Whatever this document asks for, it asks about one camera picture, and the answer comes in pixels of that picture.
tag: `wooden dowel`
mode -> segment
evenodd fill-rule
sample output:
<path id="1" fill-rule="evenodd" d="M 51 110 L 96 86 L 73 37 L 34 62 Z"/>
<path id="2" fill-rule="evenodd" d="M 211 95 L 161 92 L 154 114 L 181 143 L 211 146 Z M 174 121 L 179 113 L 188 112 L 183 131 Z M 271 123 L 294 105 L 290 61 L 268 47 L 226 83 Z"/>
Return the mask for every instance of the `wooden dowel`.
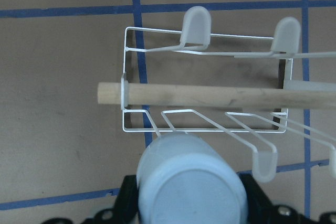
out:
<path id="1" fill-rule="evenodd" d="M 128 85 L 128 104 L 218 108 L 336 109 L 336 92 L 162 84 Z M 120 104 L 120 83 L 98 85 L 99 104 Z"/>

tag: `wooden rod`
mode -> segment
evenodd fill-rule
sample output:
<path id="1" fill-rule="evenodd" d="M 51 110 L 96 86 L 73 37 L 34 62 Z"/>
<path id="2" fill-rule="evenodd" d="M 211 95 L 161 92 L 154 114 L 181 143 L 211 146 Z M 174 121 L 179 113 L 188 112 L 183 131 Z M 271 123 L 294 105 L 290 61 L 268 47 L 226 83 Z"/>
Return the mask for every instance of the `wooden rod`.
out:
<path id="1" fill-rule="evenodd" d="M 162 84 L 128 85 L 128 104 L 218 108 L 336 109 L 336 92 Z M 120 104 L 120 83 L 98 85 L 99 104 Z"/>

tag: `floor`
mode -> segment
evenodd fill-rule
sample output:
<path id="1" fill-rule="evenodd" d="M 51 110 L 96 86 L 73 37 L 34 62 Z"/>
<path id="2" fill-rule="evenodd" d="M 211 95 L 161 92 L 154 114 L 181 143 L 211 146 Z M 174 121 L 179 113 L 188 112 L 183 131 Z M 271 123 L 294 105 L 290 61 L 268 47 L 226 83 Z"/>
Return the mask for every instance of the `floor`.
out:
<path id="1" fill-rule="evenodd" d="M 181 29 L 194 5 L 210 11 L 213 33 L 272 36 L 281 18 L 293 16 L 302 25 L 302 52 L 336 51 L 336 0 L 0 0 L 1 223 L 54 216 L 80 223 L 113 205 L 123 177 L 135 174 L 155 136 L 123 132 L 120 107 L 97 104 L 97 84 L 120 81 L 127 26 Z M 136 40 L 156 42 L 162 40 Z M 270 61 L 160 56 L 138 55 L 132 81 L 258 87 L 275 85 L 277 76 Z M 296 60 L 293 78 L 336 83 L 335 64 Z M 159 110 L 151 108 L 153 116 Z M 291 109 L 289 117 L 336 136 L 333 111 Z M 249 149 L 218 133 L 200 136 L 235 171 L 251 170 Z M 336 210 L 328 151 L 289 132 L 268 139 L 279 152 L 275 179 L 260 184 L 270 199 L 313 219 Z"/>

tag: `white cylinder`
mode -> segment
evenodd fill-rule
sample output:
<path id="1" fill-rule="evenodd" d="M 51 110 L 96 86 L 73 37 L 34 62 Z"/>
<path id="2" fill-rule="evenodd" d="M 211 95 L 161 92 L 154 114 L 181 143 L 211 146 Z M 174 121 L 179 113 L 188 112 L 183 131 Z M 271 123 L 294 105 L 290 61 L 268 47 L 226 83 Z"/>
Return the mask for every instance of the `white cylinder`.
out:
<path id="1" fill-rule="evenodd" d="M 143 224 L 247 222 L 242 182 L 201 138 L 167 133 L 143 153 L 138 170 Z"/>

